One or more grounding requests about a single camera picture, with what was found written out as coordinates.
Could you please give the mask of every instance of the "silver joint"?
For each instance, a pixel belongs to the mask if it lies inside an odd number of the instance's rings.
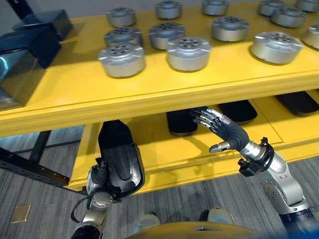
[[[143,48],[130,43],[116,43],[102,50],[98,59],[111,77],[132,76],[145,67]]]
[[[135,11],[127,7],[116,7],[106,13],[107,20],[114,27],[130,26],[136,21]]]
[[[302,36],[301,41],[306,45],[319,49],[319,25],[308,27],[307,32]]]
[[[259,160],[264,156],[265,152],[266,147],[261,147],[255,142],[249,141],[239,153],[247,160]]]
[[[167,61],[180,71],[204,68],[209,59],[210,44],[199,37],[182,37],[167,44]]]
[[[212,36],[220,41],[240,41],[248,32],[249,22],[237,16],[225,16],[214,20]]]
[[[224,15],[228,7],[229,1],[227,0],[204,0],[202,3],[202,12],[212,16]]]
[[[282,32],[261,32],[255,36],[250,52],[269,63],[288,64],[293,61],[302,45],[294,37]]]
[[[298,8],[282,7],[275,10],[271,20],[280,26],[299,27],[307,18],[307,14]]]

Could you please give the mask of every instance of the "yellow shelf board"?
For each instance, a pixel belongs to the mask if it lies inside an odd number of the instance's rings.
[[[259,109],[257,114],[252,123],[244,126],[251,140],[259,142],[267,132],[269,142],[281,143],[281,138]],[[165,113],[123,119],[122,122],[130,128],[134,142],[139,147],[145,173],[239,157],[235,150],[209,154],[209,147],[222,140],[204,127],[198,127],[196,133],[188,137],[171,135]],[[85,179],[90,167],[96,164],[95,158],[101,156],[97,142],[101,127],[102,123],[85,126],[71,181]]]
[[[292,147],[276,149],[276,152],[282,155],[286,161],[293,162],[318,156],[318,149],[319,141],[315,141],[304,142],[299,145],[293,145]],[[239,170],[237,161],[238,159],[235,158],[216,160],[200,165],[192,165],[184,168],[146,174],[145,184],[138,192],[136,192],[136,194],[236,174]],[[71,182],[67,188],[80,191],[85,185],[86,179]]]
[[[253,122],[243,126],[251,140],[259,142],[262,137],[268,137],[274,149],[283,152],[287,160],[319,154],[318,114],[305,118],[296,117],[274,97],[254,99],[250,102],[258,114]],[[123,119],[122,122],[130,128],[140,149],[146,175],[205,164],[223,169],[218,171],[218,175],[228,175],[229,172],[236,171],[239,153],[232,150],[209,154],[209,147],[219,143],[221,139],[203,127],[199,127],[192,136],[175,137],[169,134],[165,114]],[[100,157],[97,136],[101,126],[102,123],[85,126],[70,186],[85,183],[90,167],[96,164],[95,158]],[[295,153],[295,148],[303,145],[310,145],[312,148],[308,150],[304,147],[303,151]]]
[[[174,21],[185,25],[187,35],[203,37],[213,47],[207,67],[191,73],[173,70],[165,51],[150,46],[148,29],[163,21],[154,11],[137,12],[146,68],[127,79],[108,77],[97,60],[106,47],[103,35],[112,29],[105,16],[72,19],[74,30],[27,105],[0,112],[0,137],[317,88],[317,51],[305,46],[291,64],[274,66],[254,59],[248,48],[260,31],[299,38],[318,15],[308,14],[300,28],[284,28],[258,15],[257,7],[257,2],[230,5],[227,15],[250,22],[249,34],[238,43],[212,39],[210,25],[216,17],[203,15],[199,6],[185,7]]]
[[[319,112],[307,117],[296,117],[275,97],[259,98],[253,101],[283,142],[319,138]]]

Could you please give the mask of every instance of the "cable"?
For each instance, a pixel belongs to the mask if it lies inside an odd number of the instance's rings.
[[[79,222],[80,222],[80,221],[77,220],[77,219],[75,218],[75,216],[74,216],[74,211],[75,211],[75,209],[76,209],[84,200],[87,200],[89,197],[91,197],[91,196],[93,196],[94,194],[97,194],[97,193],[101,193],[101,191],[93,192],[93,193],[91,193],[90,195],[86,196],[85,198],[80,199],[80,200],[75,204],[75,206],[74,206],[73,209],[72,209],[71,216],[70,216],[72,221],[74,221],[74,222],[76,222],[76,223],[79,223]]]

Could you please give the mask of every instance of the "gray carpet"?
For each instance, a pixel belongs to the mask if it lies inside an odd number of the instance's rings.
[[[73,129],[79,133],[69,135],[68,140],[80,137],[83,128]],[[57,135],[62,137],[65,131]],[[6,144],[11,150],[20,150],[0,139],[0,146]],[[32,145],[32,140],[23,144]],[[70,176],[78,143],[48,148],[41,164]],[[303,187],[311,207],[319,205],[319,157],[290,164],[292,175]],[[67,239],[76,224],[70,220],[73,205],[82,195],[32,181],[0,170],[0,237],[4,239]],[[31,203],[27,222],[10,224],[16,205]],[[256,178],[233,175],[184,186],[173,187],[141,195],[130,196],[122,203],[114,204],[109,211],[104,237],[122,239],[132,234],[135,220],[155,212],[161,223],[197,221],[200,213],[214,206],[225,208],[233,216],[235,224],[255,229],[265,234],[279,236],[285,233],[281,221],[264,197]],[[76,212],[78,218],[84,215],[84,204]]]

